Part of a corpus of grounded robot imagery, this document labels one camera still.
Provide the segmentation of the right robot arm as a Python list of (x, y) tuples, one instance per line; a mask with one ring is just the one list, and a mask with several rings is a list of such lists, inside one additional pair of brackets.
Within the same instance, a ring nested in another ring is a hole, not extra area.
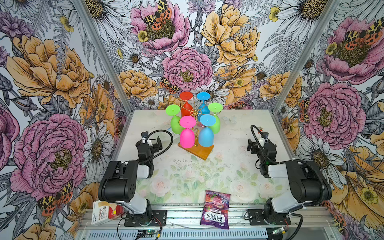
[(290, 214), (316, 206), (332, 197), (332, 189), (317, 164), (303, 160), (276, 162), (276, 145), (248, 139), (247, 150), (258, 156), (256, 167), (266, 179), (285, 180), (289, 190), (266, 201), (262, 210), (249, 210), (250, 224), (274, 225), (290, 222)]

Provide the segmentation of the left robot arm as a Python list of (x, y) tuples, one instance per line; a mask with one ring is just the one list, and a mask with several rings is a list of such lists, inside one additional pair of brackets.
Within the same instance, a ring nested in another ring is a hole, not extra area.
[(130, 226), (148, 226), (153, 212), (149, 200), (136, 193), (138, 180), (150, 179), (154, 173), (152, 157), (163, 149), (160, 139), (140, 140), (136, 143), (138, 160), (112, 161), (100, 182), (100, 201), (122, 207)]

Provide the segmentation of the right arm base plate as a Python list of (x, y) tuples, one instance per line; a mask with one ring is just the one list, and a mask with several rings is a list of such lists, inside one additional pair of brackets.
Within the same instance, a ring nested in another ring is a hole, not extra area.
[(251, 226), (272, 226), (272, 225), (290, 225), (291, 220), (288, 214), (267, 214), (262, 209), (249, 209), (244, 215)]

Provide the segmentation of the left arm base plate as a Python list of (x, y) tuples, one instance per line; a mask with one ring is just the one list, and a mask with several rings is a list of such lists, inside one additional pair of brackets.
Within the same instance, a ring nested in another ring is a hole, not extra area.
[(152, 210), (140, 215), (131, 215), (125, 218), (125, 227), (165, 227), (167, 222), (167, 210)]

